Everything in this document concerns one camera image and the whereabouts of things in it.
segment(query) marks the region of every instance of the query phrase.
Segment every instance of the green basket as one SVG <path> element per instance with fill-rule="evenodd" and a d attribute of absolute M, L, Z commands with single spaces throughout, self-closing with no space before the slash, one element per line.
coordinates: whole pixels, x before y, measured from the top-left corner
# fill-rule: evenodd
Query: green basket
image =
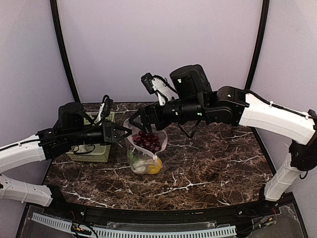
<path fill-rule="evenodd" d="M 87 115 L 91 118 L 94 118 L 97 114 L 98 112 L 87 113 Z M 114 112 L 110 112 L 110 115 L 106 118 L 106 120 L 114 121 Z M 84 125 L 89 124 L 89 121 L 84 119 Z M 109 157 L 110 145 L 95 144 L 94 151 L 86 155 L 74 155 L 74 150 L 77 150 L 77 146 L 72 146 L 71 150 L 66 153 L 66 155 L 68 155 L 72 161 L 106 163 Z"/>

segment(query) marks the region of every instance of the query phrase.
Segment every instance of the yellow lemon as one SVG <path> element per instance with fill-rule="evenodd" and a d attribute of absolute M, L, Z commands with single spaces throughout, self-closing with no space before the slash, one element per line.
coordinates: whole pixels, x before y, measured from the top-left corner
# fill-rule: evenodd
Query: yellow lemon
<path fill-rule="evenodd" d="M 162 160 L 160 160 L 160 158 L 158 157 L 157 164 L 156 165 L 149 165 L 147 172 L 150 175 L 155 175 L 158 172 L 160 172 L 161 168 L 162 168 Z"/>

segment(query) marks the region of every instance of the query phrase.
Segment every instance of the marble tabletop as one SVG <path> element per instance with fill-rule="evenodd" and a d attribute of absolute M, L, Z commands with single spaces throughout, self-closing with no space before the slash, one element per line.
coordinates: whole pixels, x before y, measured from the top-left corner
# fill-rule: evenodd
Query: marble tabletop
<path fill-rule="evenodd" d="M 146 103 L 114 103 L 123 124 Z M 86 104 L 88 112 L 98 105 Z M 185 126 L 190 129 L 193 124 Z M 125 141 L 111 146 L 107 163 L 73 162 L 62 155 L 52 162 L 44 184 L 58 185 L 68 202 L 135 210 L 187 210 L 241 204 L 258 199 L 272 173 L 247 127 L 199 125 L 188 139 L 172 124 L 168 145 L 159 154 L 167 167 L 156 175 L 134 174 Z"/>

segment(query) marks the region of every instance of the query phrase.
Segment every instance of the clear plastic bag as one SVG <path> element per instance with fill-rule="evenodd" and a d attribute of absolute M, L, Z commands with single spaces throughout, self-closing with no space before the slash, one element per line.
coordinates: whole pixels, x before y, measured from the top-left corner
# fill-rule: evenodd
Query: clear plastic bag
<path fill-rule="evenodd" d="M 127 119 L 124 124 L 124 127 L 130 128 L 132 134 L 125 138 L 127 146 L 127 156 L 128 161 L 131 166 L 131 170 L 136 174 L 157 174 L 159 172 L 164 172 L 165 167 L 158 156 L 159 152 L 165 150 L 167 145 L 167 134 L 164 130 L 156 131 L 153 129 L 153 138 L 156 136 L 158 138 L 156 141 L 159 142 L 160 146 L 156 148 L 155 152 L 143 148 L 137 145 L 136 138 L 141 138 L 139 135 L 139 128 L 131 125 L 129 119 Z"/>

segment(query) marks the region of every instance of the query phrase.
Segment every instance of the bunch of red grapes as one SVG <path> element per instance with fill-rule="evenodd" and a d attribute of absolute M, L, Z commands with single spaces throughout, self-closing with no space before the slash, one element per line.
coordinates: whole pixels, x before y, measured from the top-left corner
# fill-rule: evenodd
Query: bunch of red grapes
<path fill-rule="evenodd" d="M 159 142 L 159 137 L 153 133 L 147 134 L 143 131 L 139 131 L 139 136 L 133 137 L 134 144 L 145 148 L 152 153 L 156 153 L 161 150 L 161 145 Z"/>

